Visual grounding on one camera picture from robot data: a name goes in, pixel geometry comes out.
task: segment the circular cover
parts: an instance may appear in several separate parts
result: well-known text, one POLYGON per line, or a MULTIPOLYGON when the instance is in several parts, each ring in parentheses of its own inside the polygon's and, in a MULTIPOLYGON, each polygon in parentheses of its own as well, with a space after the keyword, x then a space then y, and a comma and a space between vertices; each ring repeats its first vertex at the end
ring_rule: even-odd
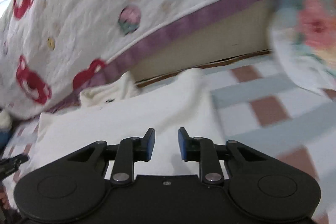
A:
POLYGON ((63 223, 94 209, 105 195, 105 181, 81 162, 46 165, 16 185, 14 199, 25 216, 45 223, 63 223))
POLYGON ((229 184, 233 201, 266 221, 295 221, 309 216, 320 201, 320 187, 306 174, 236 175, 229 184))

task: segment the colorful cloth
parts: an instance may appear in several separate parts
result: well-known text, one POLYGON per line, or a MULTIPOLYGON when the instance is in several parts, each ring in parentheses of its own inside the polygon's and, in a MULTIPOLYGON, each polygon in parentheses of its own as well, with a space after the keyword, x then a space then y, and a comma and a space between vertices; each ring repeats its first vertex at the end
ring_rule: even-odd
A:
POLYGON ((270 39, 295 84, 336 90, 336 0, 280 0, 270 39))

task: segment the quilted bedspread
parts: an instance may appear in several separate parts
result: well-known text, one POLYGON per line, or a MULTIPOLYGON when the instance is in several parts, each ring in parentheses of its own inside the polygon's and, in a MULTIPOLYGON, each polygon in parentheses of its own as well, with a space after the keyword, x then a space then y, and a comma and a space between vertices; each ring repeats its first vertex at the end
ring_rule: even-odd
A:
POLYGON ((224 15, 227 9, 213 7, 212 17, 200 10, 218 1, 13 0, 0 19, 0 107, 30 118, 78 94, 92 78, 95 85, 115 80, 134 64, 134 55, 224 15), (176 20, 170 31, 163 28, 176 20), (129 50, 145 38, 136 54, 129 50))

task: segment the bed sheet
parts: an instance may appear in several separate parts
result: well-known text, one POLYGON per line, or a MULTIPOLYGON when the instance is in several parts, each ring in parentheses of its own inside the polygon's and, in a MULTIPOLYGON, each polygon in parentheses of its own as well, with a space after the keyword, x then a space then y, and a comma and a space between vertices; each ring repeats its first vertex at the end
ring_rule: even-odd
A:
POLYGON ((13 0, 0 19, 0 106, 26 119, 68 95, 76 100, 83 88, 116 80, 180 35, 258 0, 221 1, 13 0))
MULTIPOLYGON (((299 88, 272 56, 203 72, 226 139, 235 139, 312 175, 322 189, 314 219, 318 224, 336 223, 336 92, 326 90, 317 95, 299 88)), ((148 85, 142 92, 173 80, 148 85)), ((24 151, 33 157, 37 125, 38 121, 32 121, 18 128, 4 157, 24 151)), ((30 171, 27 166, 22 165, 4 180, 11 204, 16 182, 30 171)))

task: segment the metal screw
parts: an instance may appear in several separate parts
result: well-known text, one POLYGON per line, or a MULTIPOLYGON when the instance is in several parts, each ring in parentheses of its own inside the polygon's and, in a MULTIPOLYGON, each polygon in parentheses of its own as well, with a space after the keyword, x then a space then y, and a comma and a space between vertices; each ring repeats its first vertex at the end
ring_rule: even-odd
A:
POLYGON ((205 178, 208 181, 219 181, 222 179, 222 176, 218 173, 209 173, 206 174, 205 178))
POLYGON ((129 179, 129 175, 126 173, 116 173, 113 175, 115 181, 125 181, 129 179))

